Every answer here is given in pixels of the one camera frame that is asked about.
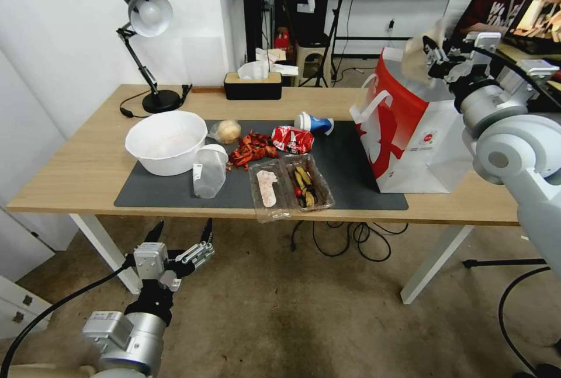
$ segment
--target tissue box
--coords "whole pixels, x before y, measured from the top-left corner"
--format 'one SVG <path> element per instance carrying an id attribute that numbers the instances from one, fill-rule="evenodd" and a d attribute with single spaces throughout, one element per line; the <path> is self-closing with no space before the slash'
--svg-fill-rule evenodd
<path id="1" fill-rule="evenodd" d="M 277 72 L 270 72 L 269 77 L 261 80 L 241 79 L 236 72 L 226 74 L 224 91 L 229 100 L 264 100 L 280 99 L 282 78 Z"/>

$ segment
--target lamp base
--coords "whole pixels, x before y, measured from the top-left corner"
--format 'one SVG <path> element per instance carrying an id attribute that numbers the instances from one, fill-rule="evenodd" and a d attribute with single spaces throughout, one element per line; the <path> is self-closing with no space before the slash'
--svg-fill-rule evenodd
<path id="1" fill-rule="evenodd" d="M 181 106 L 181 98 L 174 91 L 158 91 L 158 96 L 151 93 L 142 100 L 142 107 L 149 113 L 167 112 Z"/>

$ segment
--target desk lamp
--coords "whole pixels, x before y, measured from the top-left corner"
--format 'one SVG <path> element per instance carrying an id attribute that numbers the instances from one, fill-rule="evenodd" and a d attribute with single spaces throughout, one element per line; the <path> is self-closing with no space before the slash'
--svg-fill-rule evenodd
<path id="1" fill-rule="evenodd" d="M 134 50 L 130 46 L 129 38 L 135 34 L 144 37 L 154 37 L 165 32 L 171 23 L 174 13 L 168 0 L 124 0 L 129 5 L 129 22 L 117 29 L 117 34 L 138 65 L 138 70 L 148 86 L 150 94 L 142 100 L 142 107 L 146 112 L 159 113 L 177 109 L 181 106 L 179 95 L 170 90 L 158 90 L 158 83 L 150 70 L 142 65 Z"/>

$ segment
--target clear plastic cup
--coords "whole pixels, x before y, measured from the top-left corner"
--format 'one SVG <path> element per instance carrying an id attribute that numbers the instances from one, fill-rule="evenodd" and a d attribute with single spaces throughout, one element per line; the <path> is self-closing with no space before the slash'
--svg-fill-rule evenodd
<path id="1" fill-rule="evenodd" d="M 200 148 L 193 164 L 193 188 L 197 197 L 212 199 L 226 180 L 228 153 L 218 144 Z"/>

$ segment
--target plastic food tray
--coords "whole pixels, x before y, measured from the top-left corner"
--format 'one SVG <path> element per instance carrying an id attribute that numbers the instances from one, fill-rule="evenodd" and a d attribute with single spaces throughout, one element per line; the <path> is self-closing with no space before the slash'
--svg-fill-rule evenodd
<path id="1" fill-rule="evenodd" d="M 297 166 L 302 166 L 312 179 L 317 196 L 317 203 L 314 207 L 303 207 L 295 194 L 297 182 L 294 171 Z M 259 183 L 257 181 L 257 173 L 259 171 L 272 172 L 277 178 L 277 182 L 273 183 L 276 203 L 272 207 L 265 207 L 263 204 Z M 324 210 L 335 205 L 333 194 L 321 172 L 317 169 L 313 156 L 310 154 L 286 155 L 281 159 L 274 159 L 272 161 L 252 165 L 249 169 L 249 175 L 255 214 L 260 223 L 287 219 L 296 211 L 307 212 Z"/>

